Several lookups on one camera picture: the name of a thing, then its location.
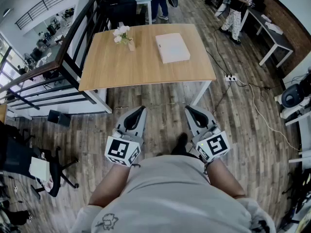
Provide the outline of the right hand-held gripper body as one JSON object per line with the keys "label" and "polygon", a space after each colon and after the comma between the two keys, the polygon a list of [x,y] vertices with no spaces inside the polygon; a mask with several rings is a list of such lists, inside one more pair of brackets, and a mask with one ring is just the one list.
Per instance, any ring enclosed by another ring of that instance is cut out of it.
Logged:
{"label": "right hand-held gripper body", "polygon": [[211,163],[230,151],[227,135],[217,124],[195,136],[192,143],[205,164]]}

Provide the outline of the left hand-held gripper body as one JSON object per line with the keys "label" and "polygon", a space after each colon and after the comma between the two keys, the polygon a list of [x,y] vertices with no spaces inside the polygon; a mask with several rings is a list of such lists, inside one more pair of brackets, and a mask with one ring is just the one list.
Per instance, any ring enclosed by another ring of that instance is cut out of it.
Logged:
{"label": "left hand-held gripper body", "polygon": [[131,133],[114,128],[107,138],[104,155],[110,161],[122,166],[132,166],[141,153],[143,139]]}

